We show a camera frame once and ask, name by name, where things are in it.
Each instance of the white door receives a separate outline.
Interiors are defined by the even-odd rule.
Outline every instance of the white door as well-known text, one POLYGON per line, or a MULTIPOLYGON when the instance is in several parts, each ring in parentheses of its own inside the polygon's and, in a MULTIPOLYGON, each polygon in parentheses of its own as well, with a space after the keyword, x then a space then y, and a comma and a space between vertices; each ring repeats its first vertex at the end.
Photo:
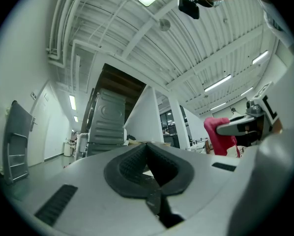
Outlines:
POLYGON ((29 134, 28 141, 28 166, 32 166, 44 161, 44 147, 51 116, 51 88, 47 85, 41 96, 37 99, 37 104, 32 116, 35 117, 33 131, 29 134))

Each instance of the floor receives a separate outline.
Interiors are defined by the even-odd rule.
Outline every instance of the floor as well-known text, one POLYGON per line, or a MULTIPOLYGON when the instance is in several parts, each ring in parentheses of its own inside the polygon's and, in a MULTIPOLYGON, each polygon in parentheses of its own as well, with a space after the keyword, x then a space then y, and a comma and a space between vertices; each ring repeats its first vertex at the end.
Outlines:
POLYGON ((31 190, 60 173, 65 166, 72 162, 74 162, 74 157, 59 156, 45 163, 29 167, 29 176, 12 185, 6 185, 1 177, 0 186, 7 196, 23 201, 31 190))

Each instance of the red cloth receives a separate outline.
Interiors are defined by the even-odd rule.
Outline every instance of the red cloth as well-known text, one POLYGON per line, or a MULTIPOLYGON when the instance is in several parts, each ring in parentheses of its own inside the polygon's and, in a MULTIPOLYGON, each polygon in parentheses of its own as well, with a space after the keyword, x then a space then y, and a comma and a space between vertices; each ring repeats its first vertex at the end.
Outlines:
MULTIPOLYGON (((222 124, 230 123, 228 118, 213 118, 208 117, 204 121, 204 128, 206 129, 210 142, 213 146, 215 155, 223 155, 226 156, 227 149, 236 146, 236 138, 235 136, 221 136, 216 132, 216 128, 222 124)), ((236 147, 236 151, 238 153, 238 157, 240 157, 240 153, 238 148, 236 147)))

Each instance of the smoke detector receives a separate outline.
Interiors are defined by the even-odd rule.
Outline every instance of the smoke detector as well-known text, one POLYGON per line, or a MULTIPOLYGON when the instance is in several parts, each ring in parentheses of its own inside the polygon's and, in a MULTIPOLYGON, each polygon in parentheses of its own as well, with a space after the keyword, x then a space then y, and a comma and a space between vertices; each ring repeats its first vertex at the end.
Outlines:
POLYGON ((159 20, 159 28, 161 31, 168 31, 171 27, 171 23, 168 19, 159 20))

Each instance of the black device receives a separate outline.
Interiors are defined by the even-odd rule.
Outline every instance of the black device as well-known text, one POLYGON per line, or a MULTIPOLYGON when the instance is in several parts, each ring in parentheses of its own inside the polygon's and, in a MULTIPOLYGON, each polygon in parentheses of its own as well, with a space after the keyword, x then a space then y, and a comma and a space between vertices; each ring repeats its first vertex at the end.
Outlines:
POLYGON ((200 18, 200 9, 195 2, 190 0, 178 0, 178 9, 193 19, 200 18))

